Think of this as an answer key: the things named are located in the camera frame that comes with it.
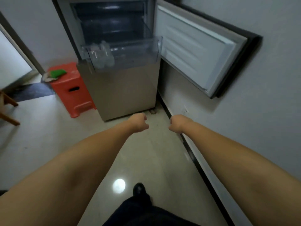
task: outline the baseboard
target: baseboard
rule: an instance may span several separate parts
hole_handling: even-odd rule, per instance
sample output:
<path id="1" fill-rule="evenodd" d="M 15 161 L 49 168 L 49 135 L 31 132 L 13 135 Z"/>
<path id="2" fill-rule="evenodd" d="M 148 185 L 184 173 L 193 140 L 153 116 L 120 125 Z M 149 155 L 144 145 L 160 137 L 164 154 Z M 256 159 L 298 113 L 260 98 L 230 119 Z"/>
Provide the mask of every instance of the baseboard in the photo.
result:
<path id="1" fill-rule="evenodd" d="M 23 75 L 21 78 L 14 81 L 13 83 L 11 83 L 10 85 L 8 85 L 7 87 L 3 88 L 2 91 L 6 94 L 9 94 L 15 88 L 17 88 L 18 86 L 22 85 L 23 83 L 29 81 L 30 79 L 37 76 L 38 74 L 40 74 L 38 71 L 32 70 L 32 71 L 28 72 L 27 74 Z"/>
<path id="2" fill-rule="evenodd" d="M 164 108 L 168 118 L 171 118 L 173 116 L 171 110 L 167 107 L 165 100 L 162 98 L 162 96 L 160 95 L 159 91 L 157 92 L 157 100 L 161 103 L 162 107 Z M 216 205 L 218 206 L 220 212 L 222 213 L 223 217 L 225 218 L 227 224 L 229 226 L 235 226 L 235 224 L 233 223 L 231 217 L 229 216 L 226 208 L 224 207 L 222 201 L 220 200 L 220 198 L 218 197 L 217 193 L 215 192 L 211 182 L 209 181 L 208 177 L 206 176 L 204 170 L 202 169 L 199 161 L 197 160 L 197 158 L 195 157 L 194 153 L 192 152 L 186 138 L 180 134 L 182 140 L 183 140 L 183 145 L 186 148 L 186 151 L 188 152 L 191 160 L 193 161 L 195 167 L 197 168 L 199 174 L 201 175 L 203 181 L 205 182 L 209 192 L 211 193 L 214 201 L 216 202 Z"/>

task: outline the white wall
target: white wall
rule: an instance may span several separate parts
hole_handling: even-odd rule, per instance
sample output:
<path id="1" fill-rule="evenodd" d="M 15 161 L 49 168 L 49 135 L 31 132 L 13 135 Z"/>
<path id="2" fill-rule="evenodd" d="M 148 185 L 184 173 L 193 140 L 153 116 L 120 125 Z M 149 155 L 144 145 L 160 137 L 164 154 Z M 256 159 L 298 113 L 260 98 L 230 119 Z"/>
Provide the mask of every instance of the white wall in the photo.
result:
<path id="1" fill-rule="evenodd" d="M 264 37 L 223 98 L 210 100 L 166 66 L 159 91 L 173 114 L 186 105 L 206 127 L 255 150 L 301 179 L 301 0 L 182 0 Z M 194 154 L 236 225 L 250 225 L 193 143 Z"/>
<path id="2" fill-rule="evenodd" d="M 0 0 L 0 11 L 44 70 L 77 61 L 51 0 Z"/>
<path id="3" fill-rule="evenodd" d="M 32 68 L 0 31 L 0 89 L 5 88 Z"/>

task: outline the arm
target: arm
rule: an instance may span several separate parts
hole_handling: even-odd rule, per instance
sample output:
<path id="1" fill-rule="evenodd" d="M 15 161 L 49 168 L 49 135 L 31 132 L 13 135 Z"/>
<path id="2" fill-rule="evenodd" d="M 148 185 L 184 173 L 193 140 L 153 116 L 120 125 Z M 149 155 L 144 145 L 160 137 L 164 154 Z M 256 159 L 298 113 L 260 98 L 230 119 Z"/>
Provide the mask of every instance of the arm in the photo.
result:
<path id="1" fill-rule="evenodd" d="M 88 137 L 27 176 L 0 198 L 0 225 L 77 225 L 127 138 L 149 128 L 134 114 Z"/>
<path id="2" fill-rule="evenodd" d="M 251 149 L 176 115 L 171 131 L 186 134 L 254 225 L 299 225 L 301 182 Z"/>

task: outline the hand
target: hand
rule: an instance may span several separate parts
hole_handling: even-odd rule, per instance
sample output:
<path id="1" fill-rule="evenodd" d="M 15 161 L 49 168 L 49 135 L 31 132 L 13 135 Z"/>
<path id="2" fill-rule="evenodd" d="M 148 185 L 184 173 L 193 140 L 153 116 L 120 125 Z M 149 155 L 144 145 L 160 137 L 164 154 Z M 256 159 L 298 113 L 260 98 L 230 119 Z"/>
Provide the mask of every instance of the hand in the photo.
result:
<path id="1" fill-rule="evenodd" d="M 169 130 L 178 134 L 182 134 L 184 126 L 190 122 L 193 122 L 193 120 L 184 115 L 172 116 L 170 119 L 171 125 L 169 126 Z"/>
<path id="2" fill-rule="evenodd" d="M 128 122 L 132 125 L 134 133 L 137 133 L 149 129 L 150 126 L 145 123 L 146 120 L 145 113 L 136 113 L 128 119 Z"/>

